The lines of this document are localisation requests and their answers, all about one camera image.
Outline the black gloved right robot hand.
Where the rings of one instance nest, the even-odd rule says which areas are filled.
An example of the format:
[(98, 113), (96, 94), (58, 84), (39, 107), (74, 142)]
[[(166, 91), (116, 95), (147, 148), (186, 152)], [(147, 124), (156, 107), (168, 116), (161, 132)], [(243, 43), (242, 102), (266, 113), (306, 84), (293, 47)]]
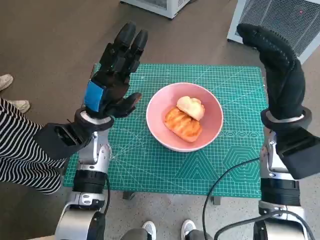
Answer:
[(306, 81), (302, 65), (289, 42), (279, 33), (240, 23), (237, 32), (244, 45), (255, 48), (266, 71), (268, 109), (277, 120), (300, 117)]

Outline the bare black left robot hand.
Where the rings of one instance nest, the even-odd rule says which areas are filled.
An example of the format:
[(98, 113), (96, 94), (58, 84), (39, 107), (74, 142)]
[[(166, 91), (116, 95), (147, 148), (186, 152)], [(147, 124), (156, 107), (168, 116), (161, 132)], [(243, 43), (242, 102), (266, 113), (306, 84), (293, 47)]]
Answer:
[(108, 43), (100, 60), (100, 68), (90, 78), (85, 95), (85, 110), (93, 118), (121, 118), (135, 109), (141, 94), (124, 98), (130, 87), (130, 75), (137, 71), (148, 41), (148, 31), (136, 34), (136, 24), (126, 23), (114, 41)]

